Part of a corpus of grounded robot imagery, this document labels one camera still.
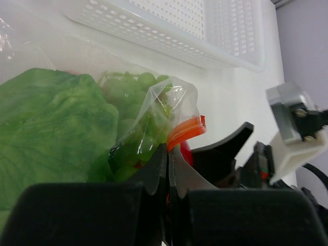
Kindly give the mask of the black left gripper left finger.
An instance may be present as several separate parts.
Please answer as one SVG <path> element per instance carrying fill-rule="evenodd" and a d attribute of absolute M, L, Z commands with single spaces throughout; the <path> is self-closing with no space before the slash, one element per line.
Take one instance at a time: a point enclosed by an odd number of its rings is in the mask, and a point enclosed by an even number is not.
<path fill-rule="evenodd" d="M 44 183 L 19 197 L 1 245 L 161 245 L 167 147 L 123 182 Z"/>

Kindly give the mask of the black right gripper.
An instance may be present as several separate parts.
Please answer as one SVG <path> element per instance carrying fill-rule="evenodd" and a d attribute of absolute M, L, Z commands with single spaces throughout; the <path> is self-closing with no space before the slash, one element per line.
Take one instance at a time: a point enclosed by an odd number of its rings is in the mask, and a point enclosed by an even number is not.
<path fill-rule="evenodd" d="M 253 154 L 244 166 L 236 166 L 236 156 L 254 131 L 254 125 L 244 122 L 226 138 L 192 150 L 193 168 L 218 188 L 268 189 L 275 168 L 272 148 L 256 142 Z"/>

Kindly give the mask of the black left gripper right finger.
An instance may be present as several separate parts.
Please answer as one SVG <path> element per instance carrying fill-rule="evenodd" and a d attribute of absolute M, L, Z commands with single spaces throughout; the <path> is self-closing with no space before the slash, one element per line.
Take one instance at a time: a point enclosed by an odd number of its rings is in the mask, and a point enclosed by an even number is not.
<path fill-rule="evenodd" d="M 171 245 L 327 245 L 314 206 L 293 189 L 219 189 L 178 149 L 169 155 Z"/>

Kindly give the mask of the green fake grapes bunch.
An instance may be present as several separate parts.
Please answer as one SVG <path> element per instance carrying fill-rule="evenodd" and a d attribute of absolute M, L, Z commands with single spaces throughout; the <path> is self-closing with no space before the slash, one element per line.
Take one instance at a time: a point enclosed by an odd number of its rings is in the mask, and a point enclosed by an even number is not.
<path fill-rule="evenodd" d="M 167 141 L 173 120 L 168 75 L 104 72 L 98 84 L 108 103 L 119 111 L 116 144 L 109 166 L 114 181 L 125 181 L 146 164 Z"/>

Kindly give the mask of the clear zip bag orange seal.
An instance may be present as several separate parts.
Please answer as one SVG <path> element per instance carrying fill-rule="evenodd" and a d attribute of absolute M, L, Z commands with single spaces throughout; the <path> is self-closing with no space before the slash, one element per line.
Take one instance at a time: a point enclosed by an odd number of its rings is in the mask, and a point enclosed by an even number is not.
<path fill-rule="evenodd" d="M 1 211 L 37 183 L 123 181 L 206 131 L 193 84 L 1 19 Z"/>

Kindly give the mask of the red fake apple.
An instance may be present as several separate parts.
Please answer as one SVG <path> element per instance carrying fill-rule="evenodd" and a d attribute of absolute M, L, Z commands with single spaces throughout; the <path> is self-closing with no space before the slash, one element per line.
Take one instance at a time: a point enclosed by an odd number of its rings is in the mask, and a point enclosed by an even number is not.
<path fill-rule="evenodd" d="M 193 166 L 193 156 L 191 149 L 187 143 L 187 141 L 183 141 L 180 143 L 180 152 L 184 158 L 184 160 L 190 165 Z"/>

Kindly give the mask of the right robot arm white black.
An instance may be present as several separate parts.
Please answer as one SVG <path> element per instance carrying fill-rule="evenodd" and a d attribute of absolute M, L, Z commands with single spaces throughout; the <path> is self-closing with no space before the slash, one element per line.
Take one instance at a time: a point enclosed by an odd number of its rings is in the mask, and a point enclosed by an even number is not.
<path fill-rule="evenodd" d="M 244 122 L 226 138 L 189 152 L 190 165 L 217 188 L 274 188 L 296 189 L 312 203 L 323 226 L 327 228 L 327 175 L 316 166 L 305 163 L 297 173 L 300 185 L 293 186 L 283 180 L 270 184 L 274 175 L 273 146 L 256 142 L 253 153 L 241 167 L 236 156 L 254 131 L 253 124 Z"/>

